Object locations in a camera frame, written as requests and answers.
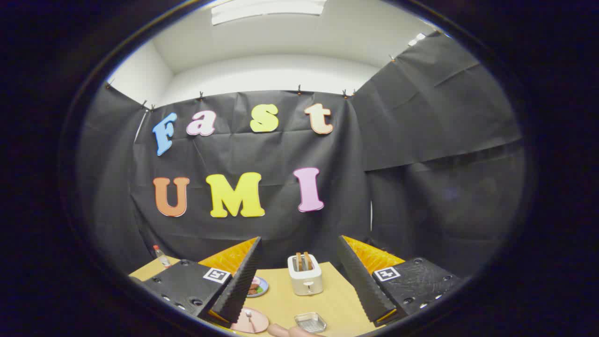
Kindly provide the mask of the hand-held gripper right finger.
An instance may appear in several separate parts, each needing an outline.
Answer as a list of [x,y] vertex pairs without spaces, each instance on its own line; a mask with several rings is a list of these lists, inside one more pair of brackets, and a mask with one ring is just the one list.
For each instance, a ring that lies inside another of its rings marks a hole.
[[461,282],[425,258],[403,260],[346,235],[338,237],[338,256],[376,327],[421,311]]

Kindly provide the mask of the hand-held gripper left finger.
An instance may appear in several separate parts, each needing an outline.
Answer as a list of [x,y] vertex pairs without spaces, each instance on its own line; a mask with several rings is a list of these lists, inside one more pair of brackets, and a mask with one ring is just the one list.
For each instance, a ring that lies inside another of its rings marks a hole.
[[238,321],[263,254],[255,237],[201,262],[181,259],[133,282],[176,311],[230,328]]

